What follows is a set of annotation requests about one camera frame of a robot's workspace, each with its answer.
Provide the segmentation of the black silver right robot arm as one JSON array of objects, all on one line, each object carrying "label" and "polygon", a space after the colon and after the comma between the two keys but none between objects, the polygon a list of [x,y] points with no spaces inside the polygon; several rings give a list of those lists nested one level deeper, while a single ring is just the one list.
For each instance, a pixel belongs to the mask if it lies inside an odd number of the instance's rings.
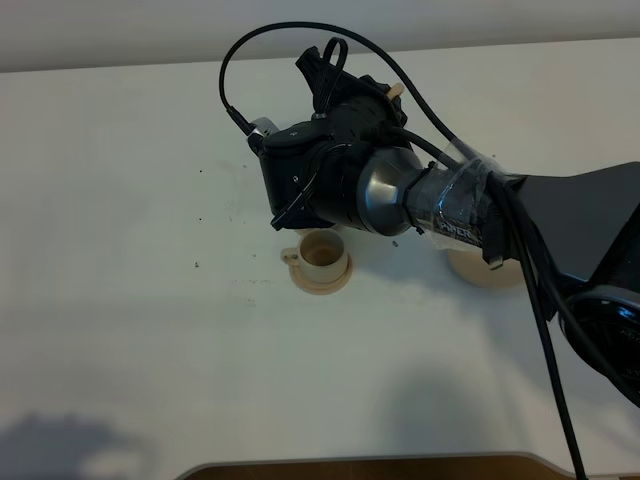
[{"label": "black silver right robot arm", "polygon": [[260,118],[242,131],[260,160],[281,229],[347,226],[384,236],[433,233],[481,264],[524,270],[540,326],[553,317],[577,354],[631,401],[639,398],[639,167],[573,177],[511,175],[445,125],[443,151],[410,132],[397,87],[345,70],[346,43],[297,60],[310,120]]}]

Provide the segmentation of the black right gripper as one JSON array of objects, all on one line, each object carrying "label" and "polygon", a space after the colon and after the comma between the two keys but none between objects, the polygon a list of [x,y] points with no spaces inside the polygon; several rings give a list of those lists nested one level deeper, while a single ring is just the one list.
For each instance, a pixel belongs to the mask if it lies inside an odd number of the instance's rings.
[{"label": "black right gripper", "polygon": [[312,94],[310,120],[268,137],[248,135],[259,159],[276,230],[343,225],[361,229],[358,178],[379,146],[380,127],[403,127],[401,101],[387,84],[344,69],[348,49],[307,49],[297,60]]}]

